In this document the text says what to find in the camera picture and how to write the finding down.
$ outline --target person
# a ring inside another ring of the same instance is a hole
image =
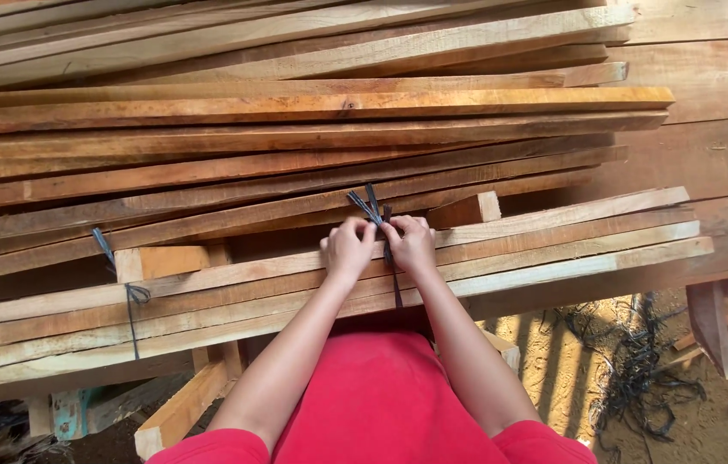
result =
[[[381,227],[416,284],[441,359],[420,333],[329,337],[375,249],[376,226],[349,218],[321,240],[323,284],[241,375],[206,432],[148,464],[596,462],[541,423],[438,272],[426,220],[397,216]]]

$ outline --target red shirt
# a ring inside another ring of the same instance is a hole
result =
[[[271,459],[261,438],[221,429],[187,438],[148,464],[454,463],[595,464],[584,445],[540,422],[493,438],[453,393],[417,333],[329,338]]]

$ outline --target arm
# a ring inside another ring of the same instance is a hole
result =
[[[436,268],[435,236],[424,218],[384,224],[396,263],[415,281],[455,395],[487,435],[521,420],[538,420],[513,370],[481,333]],[[404,231],[401,238],[393,226]]]
[[[364,230],[359,240],[357,230]],[[321,240],[328,276],[241,375],[207,430],[240,428],[272,451],[304,394],[341,305],[372,258],[375,225],[349,218]]]

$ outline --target black string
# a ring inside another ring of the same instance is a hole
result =
[[[361,200],[357,193],[350,191],[347,196],[355,203],[364,213],[369,216],[369,220],[373,221],[376,226],[381,226],[384,222],[390,222],[393,215],[393,208],[390,205],[384,205],[384,217],[379,215],[378,198],[375,197],[375,189],[371,183],[365,187],[367,196],[369,197],[369,206]],[[384,260],[393,269],[393,291],[395,293],[395,307],[403,308],[404,304],[401,300],[401,288],[399,287],[399,276],[396,272],[395,261],[393,260],[393,252],[390,249],[390,242],[384,242]]]
[[[109,258],[111,263],[111,271],[117,272],[115,266],[115,255],[111,252],[111,247],[106,239],[103,237],[101,229],[95,227],[91,230],[91,236],[97,240],[97,243],[101,246],[103,253]],[[134,359],[140,359],[140,353],[138,352],[138,338],[134,335],[134,319],[132,318],[132,301],[138,306],[149,303],[152,299],[152,294],[149,293],[149,289],[138,287],[136,285],[125,283],[123,287],[126,289],[126,313],[129,315],[129,330],[132,332],[132,347],[134,348]]]

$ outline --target lumber pile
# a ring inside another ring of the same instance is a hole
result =
[[[627,160],[616,133],[666,121],[667,87],[602,87],[627,78],[605,44],[630,5],[24,4],[0,6],[0,400],[119,366],[234,380],[201,350],[280,330],[325,275],[299,237],[362,216],[368,183],[438,225],[458,296],[713,251],[677,184],[499,206],[591,182]],[[341,317],[394,309],[391,273],[379,244]]]

